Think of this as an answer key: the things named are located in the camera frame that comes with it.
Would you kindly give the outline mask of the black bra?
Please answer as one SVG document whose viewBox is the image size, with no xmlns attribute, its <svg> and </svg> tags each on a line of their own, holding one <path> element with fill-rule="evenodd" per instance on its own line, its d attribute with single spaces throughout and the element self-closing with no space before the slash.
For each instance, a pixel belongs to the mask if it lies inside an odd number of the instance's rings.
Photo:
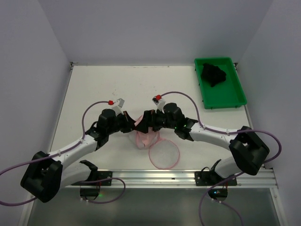
<svg viewBox="0 0 301 226">
<path fill-rule="evenodd" d="M 204 63 L 201 78 L 209 83 L 210 87 L 226 81 L 226 72 L 218 66 Z"/>
</svg>

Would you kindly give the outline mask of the pink bra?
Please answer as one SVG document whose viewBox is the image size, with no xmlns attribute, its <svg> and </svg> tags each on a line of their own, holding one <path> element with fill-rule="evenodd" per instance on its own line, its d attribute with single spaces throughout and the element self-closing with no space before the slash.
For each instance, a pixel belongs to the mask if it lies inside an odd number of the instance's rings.
<svg viewBox="0 0 301 226">
<path fill-rule="evenodd" d="M 148 128 L 147 133 L 136 131 L 135 142 L 139 149 L 147 149 L 154 145 L 160 138 L 160 133 Z"/>
</svg>

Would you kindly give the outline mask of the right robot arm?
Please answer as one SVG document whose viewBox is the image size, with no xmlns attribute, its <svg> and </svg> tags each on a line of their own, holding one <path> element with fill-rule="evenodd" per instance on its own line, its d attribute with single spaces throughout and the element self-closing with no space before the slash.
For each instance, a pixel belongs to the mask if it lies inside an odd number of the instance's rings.
<svg viewBox="0 0 301 226">
<path fill-rule="evenodd" d="M 197 120 L 185 117 L 175 103 L 166 104 L 162 110 L 145 111 L 135 127 L 142 133 L 162 128 L 173 129 L 183 140 L 205 142 L 231 152 L 231 157 L 217 160 L 208 172 L 201 173 L 201 178 L 214 184 L 240 172 L 255 176 L 269 154 L 269 148 L 249 127 L 237 131 L 201 127 Z"/>
</svg>

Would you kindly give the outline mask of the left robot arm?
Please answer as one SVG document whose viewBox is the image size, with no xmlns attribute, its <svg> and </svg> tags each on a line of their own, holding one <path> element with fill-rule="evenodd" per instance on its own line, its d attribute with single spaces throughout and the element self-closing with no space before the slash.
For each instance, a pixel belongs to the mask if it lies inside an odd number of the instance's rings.
<svg viewBox="0 0 301 226">
<path fill-rule="evenodd" d="M 21 187 L 48 202 L 62 187 L 77 182 L 96 184 L 98 168 L 82 157 L 104 146 L 111 134 L 134 129 L 135 120 L 126 111 L 116 114 L 112 109 L 104 109 L 79 140 L 54 152 L 37 152 L 21 179 Z"/>
</svg>

